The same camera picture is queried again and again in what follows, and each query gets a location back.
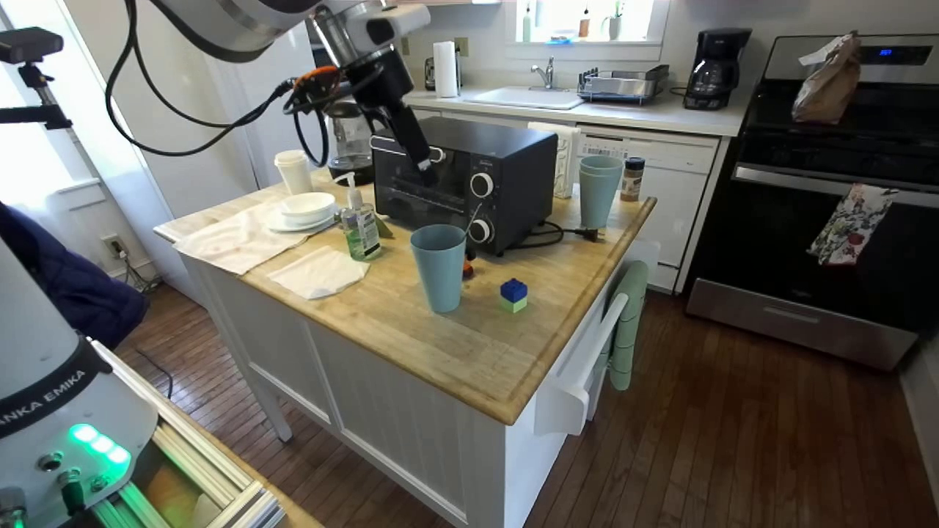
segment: oven handle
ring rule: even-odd
[[[766,167],[745,167],[745,164],[735,164],[732,178],[766,184],[766,189],[788,189],[788,192],[830,195],[830,196],[844,196],[851,189],[848,181],[830,181],[830,178],[816,178],[816,177],[800,177],[786,171],[766,171]],[[902,203],[916,208],[939,208],[939,195],[927,195],[927,192],[916,195],[916,192],[894,189],[892,203]]]

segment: stack of plates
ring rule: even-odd
[[[333,224],[332,195],[291,195],[269,215],[271,231],[318,231]]]

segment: oven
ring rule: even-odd
[[[839,127],[788,117],[798,55],[776,38],[706,212],[690,315],[892,369],[939,324],[939,38],[863,38],[863,82]],[[892,189],[857,264],[810,244],[851,184]]]

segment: small blue block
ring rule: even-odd
[[[500,299],[508,303],[519,303],[527,297],[527,286],[519,283],[519,278],[508,278],[500,287],[497,287]]]

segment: butcher block countertop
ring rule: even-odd
[[[342,203],[342,189],[326,184],[323,192],[336,195]],[[283,196],[283,192],[282,184],[271,184],[161,224],[156,231],[167,242],[178,242],[201,227],[277,196]],[[244,283],[464,406],[509,425],[552,369],[594,293],[635,242],[650,208],[653,200],[615,200],[603,242],[565,234],[553,247],[512,250],[503,258],[475,258],[475,277],[464,286],[464,303],[453,315],[434,315],[424,305],[408,228],[398,227],[390,227],[393,242],[383,242],[383,253],[368,264],[368,272],[357,286],[318,303],[292,297],[266,278],[266,272],[292,264],[317,247],[346,253],[340,228],[314,234],[264,262],[248,269]],[[577,200],[553,200],[552,220],[556,227],[577,227]],[[527,286],[531,305],[519,315],[509,315],[497,303],[497,286],[508,278]]]

